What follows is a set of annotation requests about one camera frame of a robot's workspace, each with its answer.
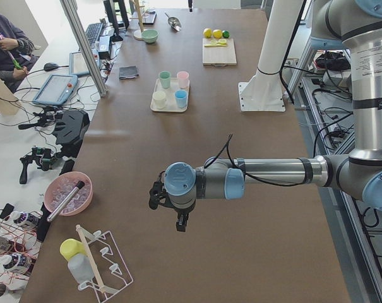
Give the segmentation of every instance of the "black mouse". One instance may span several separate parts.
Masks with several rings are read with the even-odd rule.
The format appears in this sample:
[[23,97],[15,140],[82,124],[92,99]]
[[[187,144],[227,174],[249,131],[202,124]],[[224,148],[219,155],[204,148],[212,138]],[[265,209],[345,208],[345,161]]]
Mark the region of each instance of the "black mouse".
[[44,71],[52,71],[56,68],[59,68],[59,65],[57,63],[49,62],[44,65]]

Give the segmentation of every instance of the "lemon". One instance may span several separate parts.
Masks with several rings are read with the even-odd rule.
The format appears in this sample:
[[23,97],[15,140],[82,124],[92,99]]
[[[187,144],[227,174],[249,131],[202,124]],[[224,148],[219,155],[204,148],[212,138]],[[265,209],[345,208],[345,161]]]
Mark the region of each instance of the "lemon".
[[210,38],[212,36],[212,29],[211,28],[204,29],[203,36],[204,38]]
[[214,36],[216,39],[220,39],[220,38],[222,38],[222,31],[221,31],[221,30],[214,30],[214,31],[213,31],[213,36]]
[[229,33],[229,31],[228,30],[224,30],[223,31],[223,38],[230,38],[230,33]]

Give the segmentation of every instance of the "brown table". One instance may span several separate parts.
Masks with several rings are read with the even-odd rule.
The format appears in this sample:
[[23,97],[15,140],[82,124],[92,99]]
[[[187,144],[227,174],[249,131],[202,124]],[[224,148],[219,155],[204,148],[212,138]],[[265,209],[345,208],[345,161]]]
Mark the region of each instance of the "brown table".
[[[181,32],[157,11],[156,44],[134,40],[132,31],[125,38],[75,166],[91,177],[93,201],[52,223],[21,302],[96,302],[91,290],[77,291],[59,254],[64,239],[78,238],[77,223],[111,230],[134,276],[111,302],[350,302],[315,186],[248,184],[243,199],[200,200],[186,233],[176,232],[174,211],[149,209],[160,171],[177,161],[203,165],[229,133],[233,157],[307,156],[293,106],[284,113],[239,108],[237,83],[256,71],[264,12],[167,12],[180,19]],[[231,32],[236,67],[202,65],[206,27]],[[119,67],[130,65],[139,78],[119,81]],[[150,110],[161,70],[189,71],[186,112]]]

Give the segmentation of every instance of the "pink bowl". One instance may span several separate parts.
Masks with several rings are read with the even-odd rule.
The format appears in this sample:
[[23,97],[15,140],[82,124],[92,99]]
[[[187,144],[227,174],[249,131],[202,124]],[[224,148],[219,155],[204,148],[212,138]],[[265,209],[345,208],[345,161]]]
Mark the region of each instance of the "pink bowl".
[[55,210],[55,208],[57,206],[53,202],[55,199],[55,192],[57,192],[58,190],[59,191],[63,190],[63,184],[64,183],[68,182],[68,184],[72,184],[73,186],[75,186],[78,181],[83,181],[85,183],[83,189],[87,188],[88,197],[79,207],[74,208],[73,210],[71,210],[69,212],[66,212],[66,211],[64,211],[65,209],[63,209],[59,215],[61,215],[61,216],[73,216],[73,215],[75,215],[77,213],[81,213],[83,210],[85,210],[87,208],[87,206],[91,203],[93,191],[92,191],[92,182],[91,182],[90,178],[82,172],[67,172],[67,173],[57,177],[56,179],[54,179],[52,181],[52,183],[49,184],[49,186],[47,187],[46,192],[45,192],[45,202],[44,202],[47,210],[49,210],[49,211]]

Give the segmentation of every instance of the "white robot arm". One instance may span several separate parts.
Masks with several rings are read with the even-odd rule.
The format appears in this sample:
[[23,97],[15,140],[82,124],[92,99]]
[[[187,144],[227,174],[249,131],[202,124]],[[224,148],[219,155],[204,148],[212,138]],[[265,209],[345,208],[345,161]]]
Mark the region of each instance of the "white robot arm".
[[[275,0],[274,7],[282,1],[290,0]],[[342,41],[350,49],[354,150],[349,155],[298,159],[215,157],[196,169],[173,163],[164,173],[164,183],[161,174],[154,183],[149,205],[175,209],[177,230],[185,231],[196,199],[241,198],[246,182],[315,183],[344,191],[382,211],[382,0],[316,0],[312,38],[325,48]]]

